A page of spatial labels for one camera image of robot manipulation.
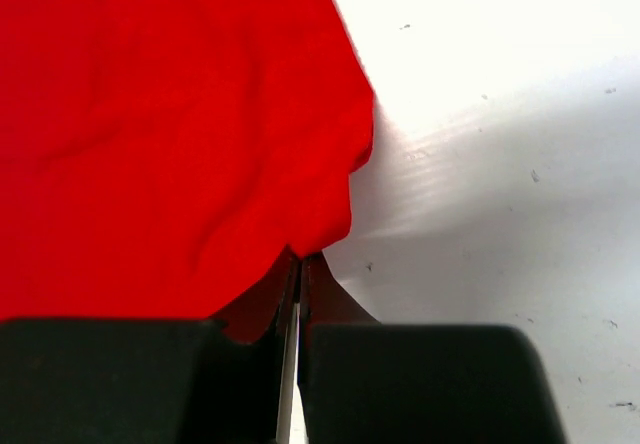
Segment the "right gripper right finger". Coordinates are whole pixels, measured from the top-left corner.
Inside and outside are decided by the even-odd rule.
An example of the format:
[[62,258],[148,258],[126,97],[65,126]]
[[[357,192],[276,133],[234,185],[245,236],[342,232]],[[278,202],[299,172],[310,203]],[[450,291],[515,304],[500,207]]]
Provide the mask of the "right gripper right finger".
[[325,258],[300,277],[298,385],[312,443],[562,443],[530,340],[504,325],[383,324]]

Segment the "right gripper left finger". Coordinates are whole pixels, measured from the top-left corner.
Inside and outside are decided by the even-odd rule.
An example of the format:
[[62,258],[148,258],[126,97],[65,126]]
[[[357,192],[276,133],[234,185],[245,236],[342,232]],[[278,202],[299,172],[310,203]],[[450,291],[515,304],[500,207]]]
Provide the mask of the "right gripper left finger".
[[284,443],[298,261],[205,319],[1,326],[5,443]]

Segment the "red t-shirt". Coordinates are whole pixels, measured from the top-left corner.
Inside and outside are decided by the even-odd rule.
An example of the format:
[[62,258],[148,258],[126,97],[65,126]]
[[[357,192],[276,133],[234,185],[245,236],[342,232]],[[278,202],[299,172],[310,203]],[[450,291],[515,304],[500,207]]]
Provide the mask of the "red t-shirt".
[[1,0],[1,316],[204,318],[351,227],[333,0]]

